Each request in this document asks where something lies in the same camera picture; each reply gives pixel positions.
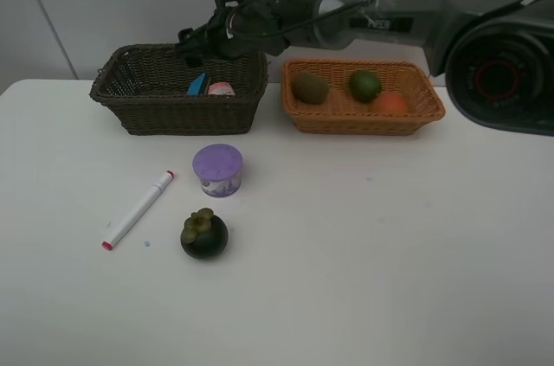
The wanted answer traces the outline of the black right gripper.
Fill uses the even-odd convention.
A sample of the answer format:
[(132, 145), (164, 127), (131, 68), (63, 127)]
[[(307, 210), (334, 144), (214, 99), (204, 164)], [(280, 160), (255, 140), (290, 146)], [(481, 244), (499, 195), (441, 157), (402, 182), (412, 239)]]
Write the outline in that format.
[(322, 10), (324, 0), (248, 0), (216, 8), (205, 26), (177, 33), (189, 67), (210, 59), (236, 59), (251, 51), (272, 56), (290, 47), (336, 48), (336, 32)]

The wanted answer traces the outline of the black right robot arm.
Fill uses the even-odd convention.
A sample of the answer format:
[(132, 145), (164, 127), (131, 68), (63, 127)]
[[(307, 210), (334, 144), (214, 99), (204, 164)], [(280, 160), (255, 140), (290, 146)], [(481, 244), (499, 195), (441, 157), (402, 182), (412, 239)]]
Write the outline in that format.
[(553, 0), (216, 0), (178, 35), (190, 63), (356, 40), (421, 48), (456, 108), (478, 125), (553, 133)]

